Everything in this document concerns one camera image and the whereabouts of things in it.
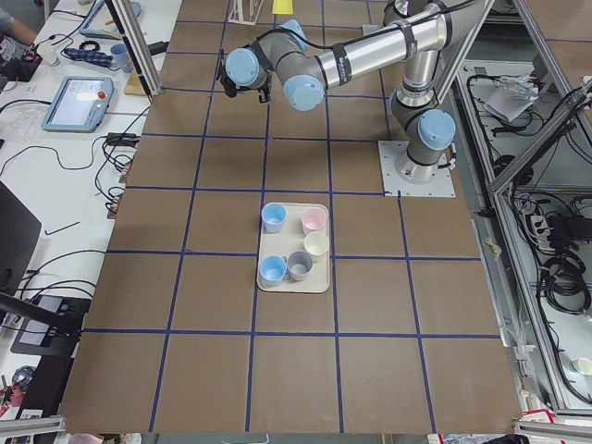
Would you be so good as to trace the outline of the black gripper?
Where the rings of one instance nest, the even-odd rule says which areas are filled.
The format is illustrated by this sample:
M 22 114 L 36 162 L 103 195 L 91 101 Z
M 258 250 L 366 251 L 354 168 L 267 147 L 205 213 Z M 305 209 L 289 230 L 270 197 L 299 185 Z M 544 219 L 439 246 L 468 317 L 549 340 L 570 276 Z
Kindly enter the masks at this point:
M 224 89 L 224 93 L 229 98 L 235 98 L 238 95 L 240 86 L 230 78 L 226 72 L 226 67 L 222 64 L 218 69 L 218 80 Z

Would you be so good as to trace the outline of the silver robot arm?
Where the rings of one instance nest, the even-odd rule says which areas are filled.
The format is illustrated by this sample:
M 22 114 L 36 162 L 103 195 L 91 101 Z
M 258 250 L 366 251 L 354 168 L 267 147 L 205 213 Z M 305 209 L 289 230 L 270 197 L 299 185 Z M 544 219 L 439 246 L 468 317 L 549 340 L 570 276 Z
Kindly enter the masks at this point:
M 424 185 L 436 176 L 439 159 L 456 133 L 453 118 L 438 105 L 492 6 L 490 1 L 427 1 L 421 12 L 403 16 L 388 4 L 382 27 L 328 46 L 320 55 L 307 55 L 311 43 L 300 23 L 291 19 L 230 51 L 220 60 L 216 77 L 227 96 L 258 91 L 263 103 L 276 77 L 289 103 L 307 112 L 328 90 L 403 62 L 390 109 L 410 141 L 394 166 L 401 179 Z

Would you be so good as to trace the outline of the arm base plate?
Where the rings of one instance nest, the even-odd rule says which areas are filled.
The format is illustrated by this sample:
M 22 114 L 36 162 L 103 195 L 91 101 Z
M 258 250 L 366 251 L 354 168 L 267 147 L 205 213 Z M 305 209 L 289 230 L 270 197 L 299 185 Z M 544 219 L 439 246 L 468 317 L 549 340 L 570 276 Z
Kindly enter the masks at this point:
M 383 192 L 390 197 L 454 198 L 449 159 L 440 153 L 432 166 L 415 164 L 408 156 L 407 141 L 379 141 Z

